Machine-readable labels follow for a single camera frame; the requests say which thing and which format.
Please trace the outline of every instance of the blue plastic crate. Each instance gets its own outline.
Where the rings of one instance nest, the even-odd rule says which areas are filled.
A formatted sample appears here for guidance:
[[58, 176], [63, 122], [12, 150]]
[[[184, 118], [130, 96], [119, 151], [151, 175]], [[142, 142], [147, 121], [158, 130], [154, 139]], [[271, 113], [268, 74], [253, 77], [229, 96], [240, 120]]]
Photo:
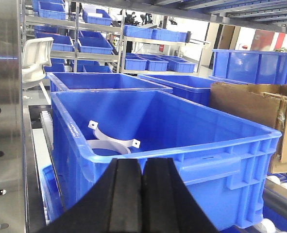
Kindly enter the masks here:
[[186, 36], [187, 36], [187, 33], [179, 33], [178, 42], [185, 42]]
[[85, 23], [94, 23], [107, 26], [111, 25], [112, 18], [105, 10], [96, 9], [96, 13], [102, 14], [102, 17], [88, 16], [88, 8], [83, 8], [83, 20]]
[[171, 87], [130, 76], [113, 73], [49, 73], [51, 92], [77, 90], [161, 90], [172, 92]]
[[55, 63], [51, 67], [44, 67], [45, 72], [65, 72], [66, 68], [64, 64]]
[[[262, 220], [262, 192], [281, 133], [160, 91], [72, 91], [51, 94], [53, 160], [74, 205], [112, 158], [173, 158], [189, 191], [223, 230]], [[130, 154], [91, 149], [89, 122], [106, 135], [140, 140]]]
[[151, 39], [153, 29], [142, 28], [138, 26], [125, 25], [124, 26], [124, 35], [130, 37]]
[[161, 59], [168, 61], [167, 69], [181, 72], [181, 73], [193, 73], [196, 63], [191, 63], [183, 58], [176, 56], [159, 56]]
[[145, 70], [147, 60], [136, 55], [126, 55], [125, 69], [127, 70]]
[[39, 2], [39, 16], [66, 20], [66, 11], [63, 4]]
[[95, 37], [95, 38], [101, 38], [104, 39], [104, 37], [99, 32], [92, 32], [92, 31], [80, 31], [81, 37]]
[[44, 32], [44, 33], [58, 33], [58, 28], [35, 25], [34, 31]]
[[112, 46], [104, 38], [79, 38], [79, 51], [98, 54], [112, 54]]
[[52, 165], [40, 171], [42, 194], [47, 206], [47, 212], [51, 221], [56, 220], [64, 211], [58, 192], [57, 183]]
[[112, 70], [108, 66], [87, 66], [83, 68], [84, 72], [88, 73], [112, 73]]
[[287, 84], [287, 52], [213, 50], [212, 76], [255, 84]]
[[153, 55], [143, 55], [141, 54], [140, 57], [147, 60], [146, 69], [150, 71], [166, 71], [168, 61], [162, 60]]
[[[84, 65], [99, 66], [100, 64], [97, 61], [78, 60], [77, 61], [77, 72], [85, 72]], [[72, 67], [72, 70], [74, 70], [74, 60], [70, 60], [70, 66]]]
[[208, 106], [210, 86], [215, 81], [188, 75], [139, 75], [140, 78], [170, 86], [175, 96]]
[[248, 84], [247, 82], [232, 80], [232, 79], [224, 79], [216, 76], [209, 76], [210, 79], [216, 80], [216, 82], [226, 82], [226, 83], [234, 83], [234, 84]]
[[38, 12], [39, 1], [64, 4], [64, 0], [32, 0], [33, 11]]
[[153, 29], [152, 39], [154, 40], [166, 40], [166, 41], [179, 41], [180, 33], [173, 32], [167, 29]]
[[52, 37], [54, 39], [51, 50], [74, 51], [73, 42], [70, 36], [56, 35], [50, 33], [37, 33], [36, 38]]
[[51, 58], [51, 63], [52, 64], [54, 64], [54, 63], [64, 64], [64, 63], [66, 63], [66, 60], [62, 59], [62, 58]]

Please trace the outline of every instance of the white plastic bracket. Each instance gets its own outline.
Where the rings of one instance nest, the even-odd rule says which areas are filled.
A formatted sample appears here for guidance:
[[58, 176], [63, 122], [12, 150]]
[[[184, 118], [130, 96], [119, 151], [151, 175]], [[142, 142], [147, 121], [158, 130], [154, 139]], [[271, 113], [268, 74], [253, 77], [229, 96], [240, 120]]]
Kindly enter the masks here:
[[138, 141], [136, 139], [132, 139], [132, 140], [118, 140], [118, 139], [115, 139], [115, 138], [112, 138], [112, 137], [109, 137], [109, 136], [105, 135], [98, 128], [98, 122], [95, 122], [93, 120], [91, 120], [89, 122], [88, 127], [94, 130], [94, 136], [96, 138], [98, 138], [99, 140], [117, 142], [117, 143], [120, 143], [120, 144], [122, 144], [122, 145], [124, 145], [126, 147], [135, 147], [135, 148], [139, 148], [140, 147], [140, 141]]
[[130, 154], [130, 150], [128, 147], [124, 146], [121, 143], [114, 141], [104, 141], [104, 140], [88, 140], [88, 144], [92, 149], [106, 149], [113, 150], [120, 154]]

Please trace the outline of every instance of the metal shelving rack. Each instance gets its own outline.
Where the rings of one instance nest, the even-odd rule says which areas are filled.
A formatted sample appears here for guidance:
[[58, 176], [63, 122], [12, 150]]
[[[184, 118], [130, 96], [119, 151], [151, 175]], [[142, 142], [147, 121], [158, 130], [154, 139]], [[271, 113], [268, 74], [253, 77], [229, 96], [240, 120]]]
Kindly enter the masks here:
[[64, 59], [73, 59], [74, 60], [74, 71], [77, 69], [77, 60], [91, 60], [91, 61], [100, 61], [100, 62], [110, 62], [117, 63], [117, 72], [119, 72], [119, 63], [121, 58], [121, 42], [119, 43], [118, 55], [106, 55], [106, 54], [93, 54], [93, 53], [82, 53], [78, 52], [77, 48], [77, 36], [78, 30], [84, 31], [98, 31], [102, 33], [113, 33], [113, 34], [122, 34], [123, 23], [121, 27], [112, 27], [100, 24], [91, 24], [80, 22], [78, 18], [76, 21], [70, 20], [60, 20], [52, 18], [43, 18], [35, 17], [32, 15], [26, 15], [24, 17], [25, 23], [29, 25], [39, 25], [39, 26], [55, 26], [63, 29], [75, 30], [75, 51], [66, 52], [66, 51], [51, 51], [52, 58], [64, 58]]
[[181, 73], [175, 71], [149, 71], [149, 70], [126, 70], [125, 69], [125, 58], [126, 58], [126, 44], [128, 41], [132, 42], [139, 42], [139, 43], [146, 43], [146, 44], [156, 44], [156, 45], [169, 45], [169, 46], [178, 46], [178, 56], [180, 56], [181, 46], [185, 46], [185, 42], [171, 42], [171, 41], [164, 41], [164, 40], [153, 40], [153, 39], [144, 39], [144, 38], [136, 38], [136, 37], [129, 37], [124, 36], [123, 42], [123, 54], [121, 57], [121, 73], [130, 73], [130, 74], [190, 74], [190, 73]]

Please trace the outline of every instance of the white chair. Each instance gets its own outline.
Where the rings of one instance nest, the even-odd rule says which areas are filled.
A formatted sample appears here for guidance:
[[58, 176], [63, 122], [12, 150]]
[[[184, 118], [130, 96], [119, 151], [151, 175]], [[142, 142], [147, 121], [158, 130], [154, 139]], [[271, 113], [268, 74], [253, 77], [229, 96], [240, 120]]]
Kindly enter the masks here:
[[44, 66], [51, 66], [52, 37], [28, 40], [22, 55], [22, 88], [38, 85], [46, 73]]

